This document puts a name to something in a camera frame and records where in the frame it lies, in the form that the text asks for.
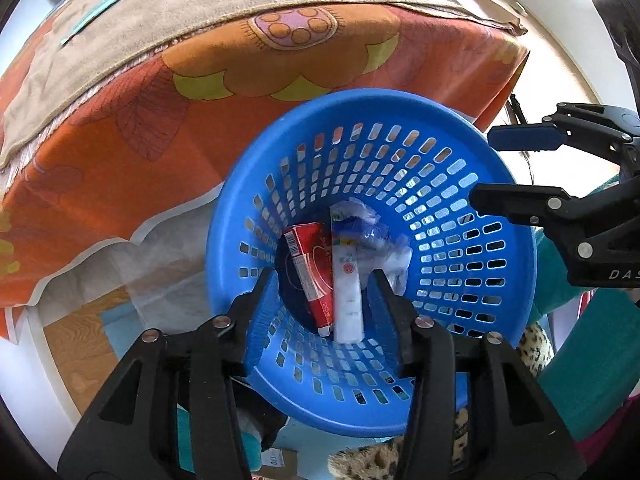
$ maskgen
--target metal pin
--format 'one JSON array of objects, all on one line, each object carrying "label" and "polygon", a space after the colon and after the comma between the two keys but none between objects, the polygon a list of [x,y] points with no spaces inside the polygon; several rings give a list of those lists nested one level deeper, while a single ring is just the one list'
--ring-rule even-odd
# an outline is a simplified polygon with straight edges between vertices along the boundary
[{"label": "metal pin", "polygon": [[145,343],[153,343],[154,341],[158,341],[160,337],[160,331],[155,328],[150,328],[149,330],[145,330],[140,336],[140,339]]},{"label": "metal pin", "polygon": [[587,260],[593,256],[593,247],[591,247],[591,244],[588,242],[582,242],[578,245],[578,254],[580,254],[581,258]]},{"label": "metal pin", "polygon": [[216,328],[227,328],[231,325],[229,316],[216,316],[213,318],[213,326]]},{"label": "metal pin", "polygon": [[435,324],[435,321],[429,316],[418,316],[415,318],[415,324],[420,328],[431,328]]},{"label": "metal pin", "polygon": [[549,206],[549,209],[560,209],[562,207],[562,200],[557,196],[553,196],[546,201],[546,204]]},{"label": "metal pin", "polygon": [[489,332],[486,335],[486,340],[492,345],[499,345],[504,341],[504,338],[500,332]]}]

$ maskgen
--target blue plastic basket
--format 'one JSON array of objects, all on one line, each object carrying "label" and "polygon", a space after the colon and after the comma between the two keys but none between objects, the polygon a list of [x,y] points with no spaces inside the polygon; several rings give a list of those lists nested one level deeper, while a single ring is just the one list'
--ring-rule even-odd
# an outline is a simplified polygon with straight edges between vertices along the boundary
[{"label": "blue plastic basket", "polygon": [[[300,105],[239,159],[209,232],[213,314],[252,290],[264,267],[280,276],[280,311],[250,384],[310,426],[350,436],[400,434],[413,392],[387,368],[365,304],[366,339],[321,338],[290,264],[285,227],[327,221],[328,206],[354,196],[414,250],[405,297],[452,332],[501,332],[513,345],[533,298],[532,229],[478,217],[475,182],[513,182],[481,134],[453,111],[405,92],[337,92]],[[466,401],[458,381],[458,407]]]}]

